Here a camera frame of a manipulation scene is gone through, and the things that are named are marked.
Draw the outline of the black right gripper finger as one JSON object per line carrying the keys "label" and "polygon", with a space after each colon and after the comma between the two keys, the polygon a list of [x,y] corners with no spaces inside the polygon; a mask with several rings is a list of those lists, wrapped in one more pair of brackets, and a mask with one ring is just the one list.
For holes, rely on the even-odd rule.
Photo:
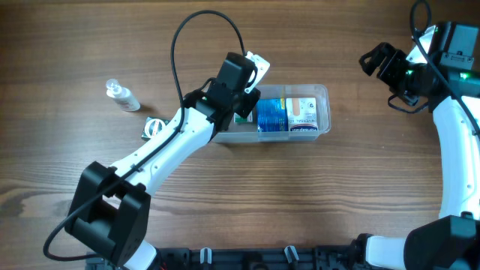
{"label": "black right gripper finger", "polygon": [[383,63],[385,53],[380,50],[372,50],[367,52],[359,59],[361,69],[371,76],[373,72]]}
{"label": "black right gripper finger", "polygon": [[390,59],[392,56],[395,55],[397,49],[392,46],[390,43],[382,42],[379,43],[374,49],[370,51],[371,60],[385,60]]}

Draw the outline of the blue box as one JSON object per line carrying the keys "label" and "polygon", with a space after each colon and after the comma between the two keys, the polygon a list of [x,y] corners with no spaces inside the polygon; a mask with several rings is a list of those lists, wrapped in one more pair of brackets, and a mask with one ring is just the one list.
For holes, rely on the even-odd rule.
{"label": "blue box", "polygon": [[288,131],[288,117],[284,98],[261,99],[256,104],[257,131]]}

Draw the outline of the white plaster box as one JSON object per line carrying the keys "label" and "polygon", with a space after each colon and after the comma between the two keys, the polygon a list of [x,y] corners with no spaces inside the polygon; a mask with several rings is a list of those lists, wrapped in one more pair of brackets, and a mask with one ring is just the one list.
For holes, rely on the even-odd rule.
{"label": "white plaster box", "polygon": [[288,131],[317,131],[317,102],[314,97],[286,99]]}

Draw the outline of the green Zam-Buk box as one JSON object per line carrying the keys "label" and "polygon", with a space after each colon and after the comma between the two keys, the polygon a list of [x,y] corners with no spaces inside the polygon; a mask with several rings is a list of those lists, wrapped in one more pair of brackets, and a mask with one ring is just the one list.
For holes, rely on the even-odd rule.
{"label": "green Zam-Buk box", "polygon": [[142,130],[141,138],[144,141],[149,141],[154,137],[158,132],[165,128],[170,123],[169,120],[156,118],[156,117],[147,117],[145,120],[145,125]]}

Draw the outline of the white calamol lotion bottle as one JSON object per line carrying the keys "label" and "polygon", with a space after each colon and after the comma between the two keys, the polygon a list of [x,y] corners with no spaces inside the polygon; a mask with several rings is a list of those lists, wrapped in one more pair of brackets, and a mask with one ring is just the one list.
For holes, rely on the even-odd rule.
{"label": "white calamol lotion bottle", "polygon": [[122,86],[117,79],[106,81],[106,95],[124,111],[135,112],[141,107],[131,90]]}

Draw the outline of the white green medicine box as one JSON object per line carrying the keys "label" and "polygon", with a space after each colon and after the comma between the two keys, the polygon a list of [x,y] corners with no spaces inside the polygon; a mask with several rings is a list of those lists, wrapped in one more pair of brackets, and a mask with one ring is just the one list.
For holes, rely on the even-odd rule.
{"label": "white green medicine box", "polygon": [[253,122],[253,113],[250,112],[247,117],[241,117],[239,114],[235,113],[233,120],[237,124],[252,123]]}

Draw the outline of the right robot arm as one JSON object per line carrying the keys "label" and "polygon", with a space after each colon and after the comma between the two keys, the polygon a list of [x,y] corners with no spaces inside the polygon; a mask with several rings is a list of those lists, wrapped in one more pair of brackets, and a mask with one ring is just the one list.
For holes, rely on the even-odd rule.
{"label": "right robot arm", "polygon": [[479,73],[473,52],[479,27],[440,22],[420,34],[410,53],[379,43],[359,63],[400,98],[433,115],[442,158],[439,218],[404,238],[371,235],[364,261],[384,269],[479,268]]}

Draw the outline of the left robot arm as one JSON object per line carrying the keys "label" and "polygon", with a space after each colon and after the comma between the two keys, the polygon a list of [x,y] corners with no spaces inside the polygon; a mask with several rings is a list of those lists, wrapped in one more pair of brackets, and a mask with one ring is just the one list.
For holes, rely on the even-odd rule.
{"label": "left robot arm", "polygon": [[270,64],[248,52],[228,53],[218,75],[181,99],[166,127],[111,166],[88,165],[80,176],[65,231],[123,269],[160,269],[161,255],[145,240],[151,199],[196,150],[246,117],[260,99],[256,86]]}

